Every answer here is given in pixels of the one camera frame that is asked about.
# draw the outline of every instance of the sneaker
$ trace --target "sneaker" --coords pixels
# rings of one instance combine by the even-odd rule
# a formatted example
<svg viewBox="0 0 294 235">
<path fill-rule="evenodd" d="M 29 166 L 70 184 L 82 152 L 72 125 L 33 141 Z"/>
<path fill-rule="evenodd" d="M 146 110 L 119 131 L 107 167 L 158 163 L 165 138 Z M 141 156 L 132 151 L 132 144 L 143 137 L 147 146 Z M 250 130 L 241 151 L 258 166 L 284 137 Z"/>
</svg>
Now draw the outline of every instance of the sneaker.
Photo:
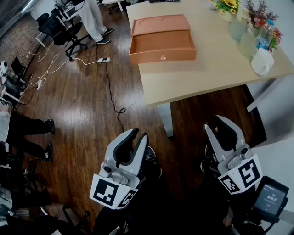
<svg viewBox="0 0 294 235">
<path fill-rule="evenodd" d="M 47 122 L 49 122 L 49 125 L 50 125 L 50 130 L 49 131 L 52 134 L 54 134 L 55 133 L 55 125 L 54 125 L 53 119 L 49 118 L 49 119 L 47 119 Z"/>
<path fill-rule="evenodd" d="M 48 142 L 47 144 L 47 148 L 46 148 L 46 158 L 45 158 L 45 161 L 46 162 L 53 162 L 53 146 L 52 146 L 52 143 L 51 142 Z"/>
<path fill-rule="evenodd" d="M 143 160 L 141 174 L 143 174 L 147 180 L 159 180 L 162 175 L 162 169 L 157 162 L 155 152 L 150 146 L 148 146 L 145 159 Z"/>
<path fill-rule="evenodd" d="M 98 45 L 102 45 L 102 44 L 107 44 L 110 42 L 110 39 L 102 39 L 101 41 L 99 42 L 96 42 Z"/>
<path fill-rule="evenodd" d="M 104 36 L 108 33 L 111 33 L 114 30 L 114 28 L 108 28 L 104 33 L 101 34 L 101 36 Z"/>
</svg>

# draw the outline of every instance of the orange box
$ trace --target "orange box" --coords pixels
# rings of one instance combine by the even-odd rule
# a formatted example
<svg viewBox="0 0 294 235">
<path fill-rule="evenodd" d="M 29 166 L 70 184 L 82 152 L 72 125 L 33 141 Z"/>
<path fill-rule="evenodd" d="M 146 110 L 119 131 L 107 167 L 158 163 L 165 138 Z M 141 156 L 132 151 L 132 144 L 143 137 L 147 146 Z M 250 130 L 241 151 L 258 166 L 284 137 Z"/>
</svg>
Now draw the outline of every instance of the orange box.
<svg viewBox="0 0 294 235">
<path fill-rule="evenodd" d="M 130 60 L 133 64 L 160 61 L 191 61 L 196 48 L 184 15 L 134 20 Z"/>
</svg>

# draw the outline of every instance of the person's leg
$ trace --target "person's leg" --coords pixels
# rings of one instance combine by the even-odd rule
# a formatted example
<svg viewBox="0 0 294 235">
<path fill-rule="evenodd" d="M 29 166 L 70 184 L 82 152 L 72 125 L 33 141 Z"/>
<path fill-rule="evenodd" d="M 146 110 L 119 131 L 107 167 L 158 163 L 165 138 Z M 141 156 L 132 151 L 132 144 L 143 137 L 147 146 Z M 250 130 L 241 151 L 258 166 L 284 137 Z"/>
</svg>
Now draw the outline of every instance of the person's leg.
<svg viewBox="0 0 294 235">
<path fill-rule="evenodd" d="M 6 142 L 16 147 L 17 149 L 24 151 L 27 154 L 45 160 L 45 149 L 35 143 L 26 140 L 21 135 L 13 135 L 12 133 L 8 132 Z"/>
<path fill-rule="evenodd" d="M 103 40 L 101 33 L 99 33 L 99 31 L 95 27 L 95 19 L 91 12 L 90 2 L 88 0 L 86 0 L 85 2 L 81 2 L 80 4 L 75 6 L 75 9 L 78 11 L 79 16 L 82 18 L 84 27 L 91 35 L 91 37 L 96 42 Z"/>
<path fill-rule="evenodd" d="M 6 142 L 27 154 L 46 160 L 47 162 L 52 162 L 53 160 L 53 148 L 50 142 L 47 144 L 46 149 L 43 149 L 41 146 L 26 140 L 23 136 L 11 132 L 8 132 Z"/>
<path fill-rule="evenodd" d="M 54 133 L 55 127 L 52 119 L 43 122 L 39 119 L 30 119 L 13 113 L 10 118 L 9 130 L 19 135 Z"/>
<path fill-rule="evenodd" d="M 95 19 L 96 28 L 100 34 L 103 34 L 107 31 L 106 27 L 103 25 L 101 11 L 98 7 L 96 0 L 87 0 L 90 4 L 92 14 Z"/>
</svg>

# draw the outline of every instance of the power strip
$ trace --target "power strip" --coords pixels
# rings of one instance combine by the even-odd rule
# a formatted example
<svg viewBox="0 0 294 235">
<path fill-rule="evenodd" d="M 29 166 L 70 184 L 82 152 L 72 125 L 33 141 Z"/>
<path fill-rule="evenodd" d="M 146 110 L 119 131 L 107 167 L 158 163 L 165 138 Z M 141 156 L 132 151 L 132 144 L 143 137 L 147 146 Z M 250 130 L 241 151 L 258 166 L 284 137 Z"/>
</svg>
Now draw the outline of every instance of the power strip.
<svg viewBox="0 0 294 235">
<path fill-rule="evenodd" d="M 110 58 L 100 58 L 100 59 L 98 60 L 98 63 L 108 63 L 108 62 L 110 62 L 110 61 L 111 61 Z"/>
</svg>

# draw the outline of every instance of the light wood tabletop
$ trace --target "light wood tabletop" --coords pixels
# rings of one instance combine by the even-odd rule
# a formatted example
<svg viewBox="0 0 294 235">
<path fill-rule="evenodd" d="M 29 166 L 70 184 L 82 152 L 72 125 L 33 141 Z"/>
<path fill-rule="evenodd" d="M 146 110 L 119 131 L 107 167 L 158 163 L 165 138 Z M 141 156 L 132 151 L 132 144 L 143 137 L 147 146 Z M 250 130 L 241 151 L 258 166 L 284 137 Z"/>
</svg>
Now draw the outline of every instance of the light wood tabletop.
<svg viewBox="0 0 294 235">
<path fill-rule="evenodd" d="M 142 2 L 127 7 L 130 26 L 135 19 L 184 14 L 196 46 L 195 61 L 139 64 L 148 107 L 246 83 L 294 74 L 294 66 L 281 48 L 275 50 L 275 64 L 264 77 L 257 76 L 250 60 L 238 50 L 229 35 L 230 23 L 206 7 L 207 0 L 178 3 Z"/>
</svg>

